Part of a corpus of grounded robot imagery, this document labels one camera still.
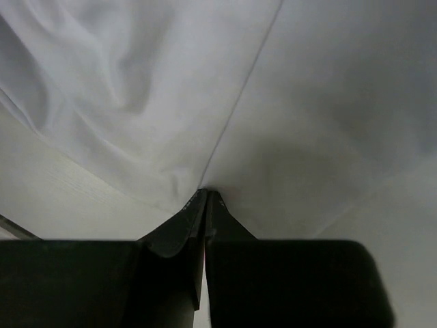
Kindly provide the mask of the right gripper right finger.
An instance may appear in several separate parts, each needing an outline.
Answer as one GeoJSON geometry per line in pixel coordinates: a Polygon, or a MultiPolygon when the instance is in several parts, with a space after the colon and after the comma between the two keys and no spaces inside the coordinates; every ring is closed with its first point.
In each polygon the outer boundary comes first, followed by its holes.
{"type": "Polygon", "coordinates": [[[220,193],[206,205],[213,327],[393,327],[376,262],[348,240],[255,238],[220,193]]]}

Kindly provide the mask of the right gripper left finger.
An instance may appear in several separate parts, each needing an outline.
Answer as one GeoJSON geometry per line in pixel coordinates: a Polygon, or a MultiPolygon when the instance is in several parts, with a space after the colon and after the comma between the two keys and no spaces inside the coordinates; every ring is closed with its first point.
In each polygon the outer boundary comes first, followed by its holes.
{"type": "Polygon", "coordinates": [[[135,241],[2,241],[1,326],[192,327],[206,200],[135,241]]]}

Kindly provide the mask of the white skirt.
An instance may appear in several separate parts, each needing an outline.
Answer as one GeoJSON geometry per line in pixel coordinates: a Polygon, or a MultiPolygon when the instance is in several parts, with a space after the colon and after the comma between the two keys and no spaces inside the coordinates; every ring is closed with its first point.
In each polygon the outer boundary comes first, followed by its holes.
{"type": "Polygon", "coordinates": [[[201,187],[348,238],[436,326],[435,1],[2,1],[1,214],[143,236],[201,187]]]}

